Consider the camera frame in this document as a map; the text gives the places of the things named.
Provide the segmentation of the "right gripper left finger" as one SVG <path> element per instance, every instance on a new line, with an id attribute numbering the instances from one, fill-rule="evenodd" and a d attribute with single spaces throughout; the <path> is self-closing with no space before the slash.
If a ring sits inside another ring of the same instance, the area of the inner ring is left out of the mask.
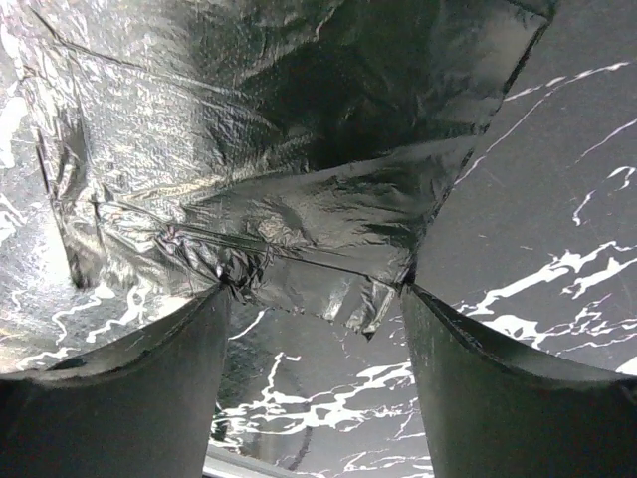
<path id="1" fill-rule="evenodd" d="M 2 476 L 202 476 L 231 302 L 216 287 L 99 349 L 2 375 Z"/>

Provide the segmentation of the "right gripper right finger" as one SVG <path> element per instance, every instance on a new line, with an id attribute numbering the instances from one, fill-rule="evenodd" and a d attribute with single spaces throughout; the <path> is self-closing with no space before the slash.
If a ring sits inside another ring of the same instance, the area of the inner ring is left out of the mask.
<path id="1" fill-rule="evenodd" d="M 535 350 L 416 285 L 401 304 L 436 476 L 635 476 L 635 377 Z"/>

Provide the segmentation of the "black trash bag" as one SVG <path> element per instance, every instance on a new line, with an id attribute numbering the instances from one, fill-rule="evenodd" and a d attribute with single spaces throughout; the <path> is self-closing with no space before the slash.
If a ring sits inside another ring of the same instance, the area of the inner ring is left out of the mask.
<path id="1" fill-rule="evenodd" d="M 70 275 L 372 336 L 553 1 L 5 1 Z"/>

